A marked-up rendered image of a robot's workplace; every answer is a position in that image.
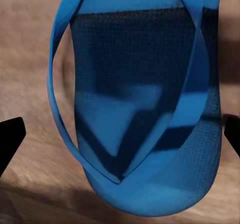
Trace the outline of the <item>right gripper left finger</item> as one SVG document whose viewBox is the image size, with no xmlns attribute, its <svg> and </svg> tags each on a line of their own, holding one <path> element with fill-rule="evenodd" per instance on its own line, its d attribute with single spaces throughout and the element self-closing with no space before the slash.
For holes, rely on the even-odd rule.
<svg viewBox="0 0 240 224">
<path fill-rule="evenodd" d="M 0 122 L 0 176 L 26 136 L 22 117 Z"/>
</svg>

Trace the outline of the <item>sandal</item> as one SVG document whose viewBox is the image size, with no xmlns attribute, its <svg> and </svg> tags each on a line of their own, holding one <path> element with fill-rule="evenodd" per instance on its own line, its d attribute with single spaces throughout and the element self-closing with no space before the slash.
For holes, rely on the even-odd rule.
<svg viewBox="0 0 240 224">
<path fill-rule="evenodd" d="M 50 37 L 49 106 L 65 146 L 112 207 L 172 215 L 212 187 L 222 146 L 219 6 L 220 0 L 61 0 Z M 78 149 L 52 86 L 68 24 Z"/>
</svg>

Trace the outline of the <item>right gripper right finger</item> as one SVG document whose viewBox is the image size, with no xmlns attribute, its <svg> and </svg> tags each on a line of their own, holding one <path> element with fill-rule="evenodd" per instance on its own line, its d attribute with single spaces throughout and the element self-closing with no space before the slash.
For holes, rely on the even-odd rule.
<svg viewBox="0 0 240 224">
<path fill-rule="evenodd" d="M 229 117 L 227 119 L 224 135 L 231 143 L 235 151 L 240 157 L 240 119 L 235 117 Z"/>
</svg>

